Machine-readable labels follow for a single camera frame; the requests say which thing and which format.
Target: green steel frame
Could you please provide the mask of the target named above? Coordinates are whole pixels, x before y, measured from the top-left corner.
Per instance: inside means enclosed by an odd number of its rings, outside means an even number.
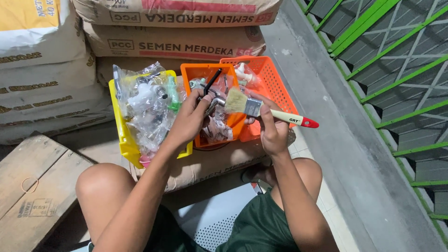
[[[357,13],[357,20],[347,28],[347,30],[342,33],[342,35],[336,39],[336,41],[333,44],[326,44],[324,38],[322,37],[321,29],[322,27],[328,22],[328,19],[334,14],[334,12],[343,4],[343,0],[338,0],[331,10],[325,15],[325,17],[322,19],[322,21],[318,25],[314,25],[312,22],[312,19],[309,15],[310,10],[313,8],[313,5],[316,3],[316,0],[311,0],[310,3],[305,7],[301,6],[299,3],[299,6],[301,7],[302,11],[307,15],[308,20],[312,24],[312,27],[314,31],[317,32],[319,38],[321,39],[324,46],[327,48],[328,52],[330,53],[330,57],[333,59],[336,59],[345,49],[347,49],[353,42],[355,42],[364,32],[366,32],[372,25],[374,25],[383,15],[385,15],[387,12],[389,12],[394,6],[396,6],[396,9],[398,9],[399,4],[401,3],[400,0],[376,0],[359,18]],[[415,117],[422,115],[424,113],[427,113],[429,111],[432,111],[434,109],[440,108],[442,106],[448,105],[448,100],[445,100],[443,102],[439,102],[437,104],[434,104],[432,106],[421,108],[421,105],[417,106],[417,109],[413,111],[412,113],[403,115],[401,117],[395,118],[393,120],[387,121],[387,122],[376,122],[376,119],[371,114],[371,112],[365,107],[365,104],[367,104],[371,99],[382,95],[383,93],[405,83],[406,81],[410,80],[411,78],[425,73],[427,70],[436,67],[443,62],[448,61],[448,54],[442,55],[437,60],[425,65],[424,67],[414,71],[413,73],[405,76],[405,77],[398,77],[399,79],[396,80],[394,83],[388,85],[387,87],[382,88],[379,91],[376,91],[373,94],[370,94],[366,96],[365,98],[362,98],[361,95],[358,93],[357,89],[353,86],[352,82],[350,81],[355,75],[372,65],[377,60],[381,59],[383,56],[385,56],[388,52],[392,51],[394,48],[399,46],[401,43],[406,41],[407,39],[411,38],[414,34],[421,32],[422,29],[424,29],[426,26],[430,25],[432,22],[434,22],[437,18],[442,16],[444,13],[448,11],[448,6],[443,7],[438,12],[434,13],[430,11],[430,14],[426,18],[424,22],[413,28],[409,33],[407,33],[405,36],[401,37],[399,40],[394,42],[392,45],[387,47],[386,49],[382,50],[383,44],[380,47],[379,53],[370,59],[365,64],[361,65],[357,69],[354,69],[350,74],[346,74],[343,70],[343,67],[339,64],[338,61],[335,60],[336,66],[340,69],[341,73],[343,74],[344,78],[348,81],[349,86],[351,87],[352,91],[354,92],[356,98],[359,100],[361,104],[364,104],[364,110],[371,119],[372,123],[374,124],[375,128],[377,129],[379,135],[386,143],[387,147],[391,151],[392,155],[395,157],[395,160],[397,164],[399,165],[400,169],[402,170],[403,174],[405,175],[406,179],[410,183],[410,185],[413,187],[415,194],[420,199],[420,202],[422,203],[423,208],[427,212],[428,216],[431,218],[432,223],[434,224],[434,227],[440,234],[443,242],[448,247],[448,238],[445,236],[442,228],[440,227],[440,224],[438,221],[440,220],[448,220],[448,215],[439,215],[435,214],[433,210],[428,206],[426,200],[424,199],[420,187],[431,187],[431,186],[438,186],[438,185],[448,185],[448,181],[422,181],[422,182],[416,182],[415,178],[409,174],[408,170],[405,168],[403,162],[401,161],[401,158],[407,154],[416,153],[416,152],[423,152],[428,151],[436,148],[446,148],[448,147],[448,142],[437,142],[435,144],[422,146],[418,148],[408,149],[408,150],[401,150],[396,151],[392,144],[389,142],[389,139],[386,138],[385,134],[382,132],[382,129],[388,125],[403,121],[405,119]]]

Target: brush bristles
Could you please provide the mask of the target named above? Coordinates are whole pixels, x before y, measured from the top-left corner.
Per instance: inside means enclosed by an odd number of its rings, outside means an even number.
[[[227,113],[244,112],[246,108],[247,96],[238,88],[232,87],[228,91],[227,100],[225,102],[225,110]]]

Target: person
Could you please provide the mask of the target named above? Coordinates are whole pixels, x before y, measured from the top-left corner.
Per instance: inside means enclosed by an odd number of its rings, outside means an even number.
[[[205,252],[180,229],[171,212],[160,205],[170,167],[180,150],[201,130],[211,96],[197,103],[195,89],[185,100],[166,139],[137,183],[115,164],[96,164],[78,178],[76,195],[87,223],[94,252]],[[262,178],[272,186],[253,198],[235,219],[227,242],[217,252],[337,252],[323,214],[316,205],[322,182],[320,166],[312,159],[291,159],[289,124],[276,120],[262,100],[261,142],[270,167],[251,167],[246,177]]]

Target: knee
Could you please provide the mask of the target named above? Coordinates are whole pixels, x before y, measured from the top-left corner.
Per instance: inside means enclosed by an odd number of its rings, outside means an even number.
[[[322,168],[316,161],[307,157],[297,157],[293,159],[293,163],[299,173],[307,173],[315,180],[322,181]]]
[[[125,168],[110,163],[92,165],[79,175],[76,181],[76,195],[79,198],[109,190],[123,182],[135,184],[134,179]]]

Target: person's left hand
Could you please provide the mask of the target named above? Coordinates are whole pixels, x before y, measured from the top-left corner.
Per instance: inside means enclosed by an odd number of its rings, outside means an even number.
[[[193,89],[182,103],[176,119],[164,142],[184,146],[194,139],[203,128],[204,115],[210,105],[212,96],[206,95],[198,103],[197,100],[204,94],[202,89]]]

